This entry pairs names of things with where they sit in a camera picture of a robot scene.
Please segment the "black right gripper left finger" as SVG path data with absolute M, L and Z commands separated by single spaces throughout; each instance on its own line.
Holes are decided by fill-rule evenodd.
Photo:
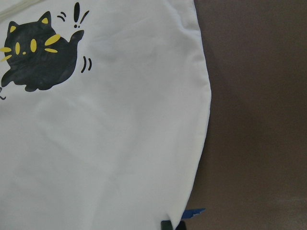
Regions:
M 173 230 L 173 226 L 170 220 L 161 221 L 161 230 Z

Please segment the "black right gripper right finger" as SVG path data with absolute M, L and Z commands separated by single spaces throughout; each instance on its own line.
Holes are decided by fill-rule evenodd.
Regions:
M 187 230 L 187 226 L 185 221 L 180 221 L 178 226 L 177 226 L 177 230 Z

